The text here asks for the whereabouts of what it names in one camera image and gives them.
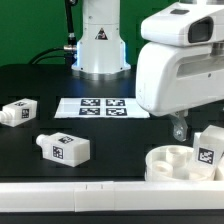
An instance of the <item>black tabletop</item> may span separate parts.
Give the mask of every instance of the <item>black tabletop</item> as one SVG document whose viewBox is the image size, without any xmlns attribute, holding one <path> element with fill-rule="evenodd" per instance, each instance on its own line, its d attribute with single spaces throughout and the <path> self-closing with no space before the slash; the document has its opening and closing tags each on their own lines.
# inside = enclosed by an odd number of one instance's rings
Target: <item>black tabletop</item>
<svg viewBox="0 0 224 224">
<path fill-rule="evenodd" d="M 16 100 L 38 101 L 37 118 L 17 127 L 0 124 L 0 182 L 144 180 L 145 156 L 162 145 L 192 146 L 193 134 L 208 125 L 223 126 L 223 102 L 191 109 L 191 139 L 173 138 L 167 116 L 147 119 L 54 119 L 64 98 L 134 98 L 135 67 L 125 78 L 90 81 L 63 65 L 7 65 L 0 68 L 0 109 Z M 89 139 L 91 159 L 75 168 L 42 158 L 39 134 L 62 132 Z M 222 211 L 142 211 L 103 213 L 0 214 L 0 223 L 219 223 Z"/>
</svg>

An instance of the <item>white container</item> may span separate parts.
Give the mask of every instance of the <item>white container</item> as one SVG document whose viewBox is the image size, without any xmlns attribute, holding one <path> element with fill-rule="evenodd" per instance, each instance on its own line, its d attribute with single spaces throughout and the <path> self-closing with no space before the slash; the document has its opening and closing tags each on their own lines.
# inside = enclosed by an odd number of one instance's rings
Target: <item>white container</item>
<svg viewBox="0 0 224 224">
<path fill-rule="evenodd" d="M 187 163 L 193 151 L 193 148 L 179 145 L 162 146 L 151 150 L 146 156 L 146 181 L 189 180 Z"/>
<path fill-rule="evenodd" d="M 44 159 L 72 167 L 90 159 L 90 141 L 83 138 L 56 133 L 39 135 L 36 143 L 42 147 Z"/>
</svg>

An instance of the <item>green wall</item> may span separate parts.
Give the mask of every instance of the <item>green wall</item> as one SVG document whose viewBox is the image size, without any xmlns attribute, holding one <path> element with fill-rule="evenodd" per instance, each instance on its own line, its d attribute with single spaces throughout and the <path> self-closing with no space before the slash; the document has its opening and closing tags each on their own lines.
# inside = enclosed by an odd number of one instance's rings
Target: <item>green wall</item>
<svg viewBox="0 0 224 224">
<path fill-rule="evenodd" d="M 121 37 L 127 43 L 130 64 L 136 64 L 139 51 L 146 43 L 140 35 L 142 20 L 173 2 L 175 0 L 121 0 Z M 81 6 L 82 0 L 79 0 L 73 8 L 78 38 L 82 35 Z M 1 0 L 0 66 L 27 63 L 43 50 L 66 44 L 65 21 L 64 0 Z"/>
</svg>

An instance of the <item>white block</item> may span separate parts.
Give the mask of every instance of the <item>white block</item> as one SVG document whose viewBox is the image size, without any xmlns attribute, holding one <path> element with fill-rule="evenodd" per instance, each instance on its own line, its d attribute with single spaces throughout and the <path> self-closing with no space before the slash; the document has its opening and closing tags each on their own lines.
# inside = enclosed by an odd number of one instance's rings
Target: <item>white block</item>
<svg viewBox="0 0 224 224">
<path fill-rule="evenodd" d="M 88 183 L 75 189 L 75 211 L 113 211 L 114 184 Z"/>
<path fill-rule="evenodd" d="M 216 168 L 215 180 L 224 180 L 224 157 L 222 157 Z"/>
<path fill-rule="evenodd" d="M 90 159 L 90 141 L 63 133 L 40 135 L 43 158 L 75 167 Z"/>
<path fill-rule="evenodd" d="M 74 211 L 74 183 L 0 184 L 0 212 Z"/>
<path fill-rule="evenodd" d="M 37 101 L 22 99 L 8 104 L 0 112 L 0 122 L 15 127 L 36 117 Z"/>
<path fill-rule="evenodd" d="M 223 182 L 133 182 L 115 184 L 115 210 L 224 208 Z"/>
<path fill-rule="evenodd" d="M 210 125 L 199 139 L 198 136 L 195 136 L 194 153 L 188 164 L 190 176 L 212 179 L 224 152 L 224 128 Z"/>
</svg>

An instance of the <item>warning label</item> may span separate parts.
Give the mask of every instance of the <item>warning label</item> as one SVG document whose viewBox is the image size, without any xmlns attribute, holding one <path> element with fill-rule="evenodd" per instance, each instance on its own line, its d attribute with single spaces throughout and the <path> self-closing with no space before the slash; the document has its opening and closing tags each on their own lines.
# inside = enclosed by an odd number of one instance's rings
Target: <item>warning label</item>
<svg viewBox="0 0 224 224">
<path fill-rule="evenodd" d="M 108 40 L 107 35 L 106 35 L 106 33 L 105 33 L 103 28 L 100 29 L 100 31 L 97 34 L 95 39 L 96 40 Z"/>
</svg>

